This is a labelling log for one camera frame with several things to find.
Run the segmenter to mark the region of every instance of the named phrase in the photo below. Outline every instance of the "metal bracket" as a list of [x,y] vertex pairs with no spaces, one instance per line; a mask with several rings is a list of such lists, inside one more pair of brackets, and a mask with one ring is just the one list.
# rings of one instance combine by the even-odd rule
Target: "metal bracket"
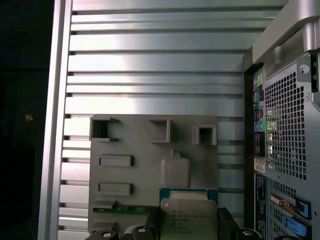
[[259,63],[267,53],[285,43],[302,28],[305,52],[314,50],[317,41],[312,29],[319,19],[319,0],[290,0],[253,44],[253,63]]

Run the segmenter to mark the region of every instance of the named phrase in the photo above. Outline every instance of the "colored port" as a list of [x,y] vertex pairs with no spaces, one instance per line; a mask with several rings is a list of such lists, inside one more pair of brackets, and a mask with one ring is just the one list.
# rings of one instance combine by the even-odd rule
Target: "colored port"
[[256,91],[254,91],[253,93],[253,103],[256,104],[258,102],[258,93]]
[[311,202],[304,200],[300,197],[295,197],[294,212],[299,214],[304,219],[311,219]]

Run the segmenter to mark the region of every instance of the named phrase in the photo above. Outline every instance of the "perforated metal grille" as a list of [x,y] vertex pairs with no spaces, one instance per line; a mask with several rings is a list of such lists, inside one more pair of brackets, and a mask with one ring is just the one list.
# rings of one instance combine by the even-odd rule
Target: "perforated metal grille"
[[280,222],[282,223],[282,218],[284,217],[283,213],[280,212],[279,210],[277,209],[273,209],[273,216]]
[[277,181],[271,181],[271,186],[279,191],[279,192],[282,192],[283,194],[285,195],[288,195],[292,198],[295,198],[295,196],[297,195],[297,191],[291,187],[288,187],[287,185],[284,185],[280,182],[277,182]]
[[275,231],[279,236],[288,235],[287,232],[272,219],[270,220],[270,225],[271,225],[271,229]]
[[265,89],[268,167],[306,180],[304,87],[296,73]]

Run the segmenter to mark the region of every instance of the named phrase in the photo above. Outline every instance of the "rectangular slot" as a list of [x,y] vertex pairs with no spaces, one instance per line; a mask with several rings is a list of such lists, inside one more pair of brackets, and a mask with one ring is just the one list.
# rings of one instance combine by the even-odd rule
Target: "rectangular slot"
[[95,201],[92,205],[94,209],[113,209],[117,201]]
[[199,143],[204,145],[213,144],[214,130],[212,128],[200,128],[199,129]]
[[99,165],[102,167],[131,167],[134,157],[130,155],[100,155]]
[[217,145],[217,128],[215,125],[199,125],[193,128],[192,144]]
[[171,141],[171,121],[155,119],[150,120],[154,124],[152,133],[152,143],[168,144]]
[[133,192],[133,185],[125,183],[99,183],[98,192],[111,196],[130,196]]
[[96,139],[100,142],[117,142],[119,139],[109,136],[109,127],[112,123],[118,123],[115,118],[90,119],[90,139]]

